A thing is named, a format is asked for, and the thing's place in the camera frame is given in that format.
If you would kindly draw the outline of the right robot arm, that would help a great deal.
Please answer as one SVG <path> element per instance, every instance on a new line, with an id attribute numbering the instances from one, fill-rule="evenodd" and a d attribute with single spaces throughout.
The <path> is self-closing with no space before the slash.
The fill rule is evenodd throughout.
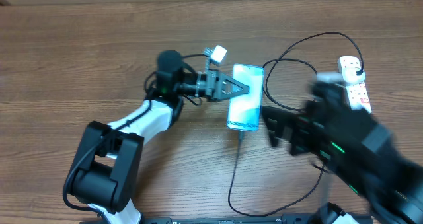
<path id="1" fill-rule="evenodd" d="M 337 83 L 316 82 L 314 101 L 293 113 L 263 106 L 271 146 L 290 144 L 293 156 L 314 154 L 357 195 L 381 223 L 422 222 L 422 166 L 402 156 L 392 132 L 366 109 L 353 110 Z"/>

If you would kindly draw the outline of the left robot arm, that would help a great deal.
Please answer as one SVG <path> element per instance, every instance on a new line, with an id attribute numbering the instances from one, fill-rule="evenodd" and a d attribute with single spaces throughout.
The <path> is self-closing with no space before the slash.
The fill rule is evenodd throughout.
<path id="1" fill-rule="evenodd" d="M 158 55 L 154 81 L 146 79 L 143 104 L 120 120 L 90 122 L 85 128 L 62 191 L 64 204 L 97 214 L 99 223 L 141 223 L 132 196 L 143 146 L 179 118 L 184 100 L 220 102 L 248 94 L 248 85 L 210 69 L 225 52 L 206 49 L 204 72 L 195 71 L 175 50 Z"/>

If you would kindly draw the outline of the blue Samsung Galaxy smartphone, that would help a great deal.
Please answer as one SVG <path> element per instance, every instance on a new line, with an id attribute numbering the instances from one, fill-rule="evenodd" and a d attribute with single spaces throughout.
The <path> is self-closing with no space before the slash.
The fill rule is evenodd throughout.
<path id="1" fill-rule="evenodd" d="M 253 65 L 235 64 L 233 78 L 249 87 L 247 94 L 229 101 L 227 127 L 241 131 L 257 131 L 262 102 L 264 69 Z"/>

